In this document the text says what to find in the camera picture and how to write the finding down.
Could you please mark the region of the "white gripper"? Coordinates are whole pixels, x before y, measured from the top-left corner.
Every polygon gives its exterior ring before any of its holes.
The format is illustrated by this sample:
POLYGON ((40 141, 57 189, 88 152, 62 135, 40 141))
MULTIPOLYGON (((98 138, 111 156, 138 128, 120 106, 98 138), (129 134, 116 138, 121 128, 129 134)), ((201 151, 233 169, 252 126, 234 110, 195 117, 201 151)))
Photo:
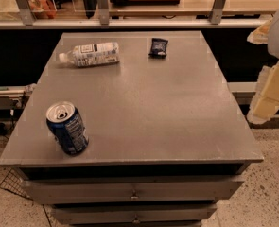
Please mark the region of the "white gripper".
MULTIPOLYGON (((251 44, 268 44, 268 52, 279 59, 279 9, 263 25, 247 37, 251 44)), ((255 95, 247 119, 253 124, 264 124, 279 110, 279 62, 273 67, 264 66, 258 76, 255 95)))

